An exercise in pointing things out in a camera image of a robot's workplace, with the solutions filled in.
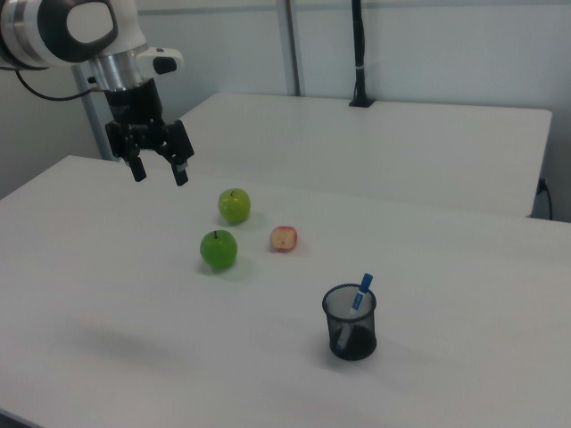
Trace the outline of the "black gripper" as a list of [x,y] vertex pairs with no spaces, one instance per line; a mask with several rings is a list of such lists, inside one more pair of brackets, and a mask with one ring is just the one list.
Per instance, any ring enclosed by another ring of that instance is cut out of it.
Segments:
[[187,183],[187,162],[194,148],[181,120],[164,122],[155,80],[106,91],[105,98],[112,113],[112,121],[105,125],[112,155],[125,161],[135,181],[146,178],[140,150],[154,150],[170,164],[177,186]]

